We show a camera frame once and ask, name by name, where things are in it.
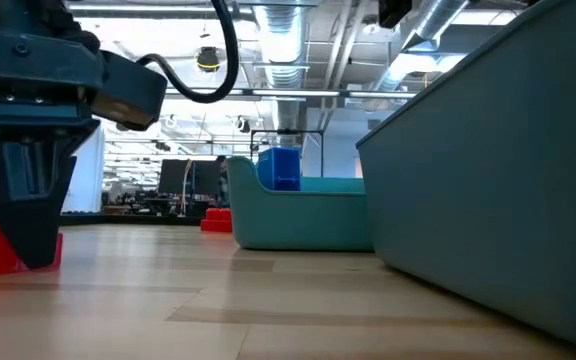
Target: pipe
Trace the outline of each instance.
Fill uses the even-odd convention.
[[[348,35],[348,39],[346,40],[346,44],[344,45],[344,51],[341,54],[341,59],[339,60],[339,69],[337,69],[337,73],[335,74],[335,81],[332,83],[332,88],[336,89],[339,87],[341,83],[341,78],[344,75],[344,71],[346,71],[346,65],[348,64],[348,58],[350,58],[350,52],[352,51],[352,47],[355,43],[355,39],[357,38],[357,33],[359,32],[359,28],[361,27],[361,21],[366,14],[366,8],[368,8],[368,4],[370,4],[370,0],[360,0],[359,5],[357,6],[357,10],[355,11],[355,17],[352,24],[352,29],[350,30],[350,34]]]
[[[424,42],[432,42],[438,46],[438,39],[459,15],[469,0],[424,0],[421,5],[417,25],[404,42],[401,50],[410,49]],[[395,56],[388,69],[379,77],[371,87],[372,91],[393,92],[406,77],[408,72],[400,66],[400,56]],[[382,101],[368,101],[363,104],[367,111],[374,111]]]
[[[307,27],[307,31],[306,31],[306,39],[310,39],[310,35],[312,34],[312,29],[310,28],[310,24],[306,24]],[[308,64],[308,62],[310,61],[310,43],[306,44],[306,61],[305,63]],[[306,68],[304,68],[304,70],[306,70],[305,74],[304,74],[304,85],[308,86],[308,70],[310,69],[310,66],[307,66]]]
[[[324,120],[324,126],[321,131],[325,134],[326,130],[328,130],[328,125],[330,124],[330,120],[332,120],[332,116],[334,115],[335,109],[337,109],[337,98],[332,100],[332,106],[330,109],[327,109],[326,112],[326,119]]]
[[[326,67],[323,85],[324,89],[327,89],[328,85],[330,85],[330,78],[332,77],[332,71],[335,69],[335,63],[337,62],[339,49],[341,49],[341,41],[343,40],[344,33],[346,32],[346,24],[348,23],[348,18],[350,17],[351,7],[352,0],[344,0],[344,5],[341,9],[341,14],[339,15],[339,27],[337,28],[337,34],[335,34],[335,40],[332,43],[332,50],[330,52],[330,58],[328,59],[328,66]]]
[[[300,7],[257,6],[253,13],[259,24],[261,53],[265,62],[299,64],[304,55],[306,11]],[[274,89],[303,87],[305,70],[291,67],[267,67],[266,79]],[[277,129],[296,129],[301,104],[294,101],[275,101],[273,116]],[[291,146],[292,137],[281,136],[282,146]]]

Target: ceiling light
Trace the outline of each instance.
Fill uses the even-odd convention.
[[[463,10],[452,21],[452,25],[495,25],[504,26],[514,20],[521,10]]]
[[[412,99],[417,95],[409,92],[369,92],[369,91],[351,91],[349,97],[364,99]]]
[[[337,97],[339,91],[329,90],[279,90],[279,89],[258,89],[253,90],[253,94],[261,96],[317,96],[317,97]]]
[[[149,158],[160,160],[193,160],[193,161],[214,161],[216,155],[172,155],[172,154],[104,154],[105,160],[134,160],[135,158]]]
[[[262,68],[262,69],[264,69],[264,68],[304,69],[304,70],[310,69],[310,65],[296,65],[296,64],[291,64],[291,63],[286,63],[286,64],[253,63],[252,67]]]
[[[74,11],[131,11],[131,12],[171,12],[179,11],[196,11],[204,13],[206,10],[200,7],[188,7],[177,5],[92,5],[92,4],[70,4],[70,10]]]
[[[366,35],[372,35],[372,34],[376,34],[381,30],[381,28],[379,27],[379,25],[377,24],[368,24],[366,26],[364,26],[364,28],[362,29],[362,32]]]
[[[195,92],[198,92],[200,94],[210,94],[215,92],[215,90],[217,89],[193,89]],[[230,90],[230,95],[243,95],[243,90],[241,89],[232,89]]]

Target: gray bin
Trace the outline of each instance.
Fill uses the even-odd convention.
[[[576,0],[542,0],[357,146],[386,264],[576,343]]]

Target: metal frame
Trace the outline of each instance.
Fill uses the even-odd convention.
[[[299,135],[299,134],[319,134],[321,138],[321,146],[319,147],[321,152],[321,177],[324,177],[324,132],[321,130],[292,130],[292,129],[283,129],[283,130],[251,130],[250,131],[250,160],[254,155],[254,146],[255,146],[255,134],[258,133],[271,133],[277,135]]]

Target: white wall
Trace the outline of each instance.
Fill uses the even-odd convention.
[[[101,211],[104,176],[104,132],[102,126],[77,149],[77,165],[70,181],[62,212]]]
[[[357,176],[357,142],[368,134],[368,119],[387,118],[392,111],[366,113],[360,109],[338,109],[330,120],[324,138],[324,176],[354,178]],[[315,129],[319,109],[308,109],[308,127]],[[320,176],[320,149],[306,139],[302,154],[303,176]]]

